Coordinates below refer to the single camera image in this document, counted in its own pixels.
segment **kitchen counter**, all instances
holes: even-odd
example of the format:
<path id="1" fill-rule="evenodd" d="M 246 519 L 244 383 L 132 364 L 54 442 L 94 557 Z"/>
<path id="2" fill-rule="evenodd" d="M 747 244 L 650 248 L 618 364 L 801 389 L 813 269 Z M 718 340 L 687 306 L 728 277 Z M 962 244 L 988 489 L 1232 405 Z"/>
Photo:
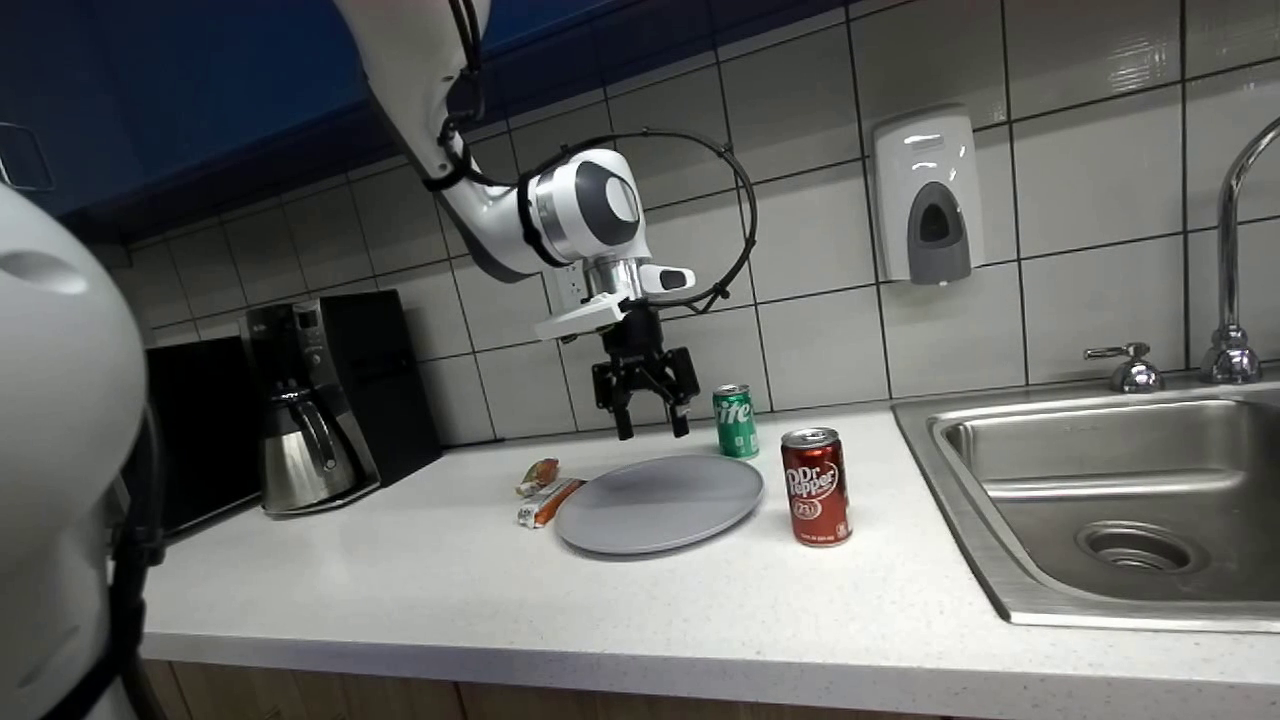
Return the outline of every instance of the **kitchen counter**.
<path id="1" fill-rule="evenodd" d="M 854 537 L 804 550 L 776 442 L 844 435 Z M 589 561 L 514 530 L 541 455 L 568 476 L 712 451 L 613 435 L 449 451 L 330 515 L 244 513 L 174 543 L 146 583 L 153 660 L 488 680 L 947 716 L 1280 716 L 1280 638 L 1003 625 L 893 414 L 761 419 L 764 500 L 654 561 Z"/>

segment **stainless steel sink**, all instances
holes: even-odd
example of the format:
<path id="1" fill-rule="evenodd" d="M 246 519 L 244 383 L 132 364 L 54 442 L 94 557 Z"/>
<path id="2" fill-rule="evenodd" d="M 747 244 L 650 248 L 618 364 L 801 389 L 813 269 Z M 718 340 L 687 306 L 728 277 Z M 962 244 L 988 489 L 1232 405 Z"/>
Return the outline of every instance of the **stainless steel sink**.
<path id="1" fill-rule="evenodd" d="M 897 417 L 1013 625 L 1280 631 L 1280 383 Z"/>

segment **tiled wall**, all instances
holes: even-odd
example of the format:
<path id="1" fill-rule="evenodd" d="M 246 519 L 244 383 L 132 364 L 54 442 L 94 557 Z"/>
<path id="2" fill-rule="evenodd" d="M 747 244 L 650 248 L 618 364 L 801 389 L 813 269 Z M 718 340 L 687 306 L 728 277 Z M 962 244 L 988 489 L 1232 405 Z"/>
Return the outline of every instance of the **tiled wall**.
<path id="1" fill-rule="evenodd" d="M 869 132 L 962 106 L 988 257 L 951 288 L 876 285 Z M 1215 320 L 1215 184 L 1280 116 L 1276 0 L 865 0 L 677 69 L 480 127 L 494 176 L 568 139 L 682 127 L 731 144 L 761 188 L 761 252 L 712 316 L 669 320 L 704 389 L 813 407 L 1098 378 L 1078 354 L 1146 340 L 1199 364 Z M 650 248 L 714 277 L 731 181 L 687 149 L 623 149 Z M 1245 323 L 1280 355 L 1280 155 L 1245 184 Z M 399 288 L 449 442 L 606 430 L 600 343 L 535 343 L 570 273 L 494 285 L 464 259 L 405 162 L 107 257 L 153 343 L 225 337 L 287 297 Z"/>

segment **gray plate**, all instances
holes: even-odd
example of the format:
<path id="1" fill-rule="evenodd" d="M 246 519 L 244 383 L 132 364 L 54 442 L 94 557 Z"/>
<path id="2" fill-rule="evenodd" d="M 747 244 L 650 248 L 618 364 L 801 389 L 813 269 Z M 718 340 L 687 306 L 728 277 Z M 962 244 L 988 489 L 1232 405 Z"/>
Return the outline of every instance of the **gray plate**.
<path id="1" fill-rule="evenodd" d="M 761 493 L 761 472 L 722 455 L 628 464 L 570 493 L 557 537 L 592 557 L 670 551 L 747 519 Z"/>

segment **red soda can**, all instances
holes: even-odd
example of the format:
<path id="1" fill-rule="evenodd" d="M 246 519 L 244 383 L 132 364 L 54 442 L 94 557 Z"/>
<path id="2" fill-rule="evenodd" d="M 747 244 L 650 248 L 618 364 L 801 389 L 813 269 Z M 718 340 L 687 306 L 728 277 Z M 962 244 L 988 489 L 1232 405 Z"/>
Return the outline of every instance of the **red soda can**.
<path id="1" fill-rule="evenodd" d="M 848 539 L 848 484 L 844 448 L 832 430 L 801 430 L 784 435 L 784 476 L 792 505 L 792 534 L 801 543 Z"/>

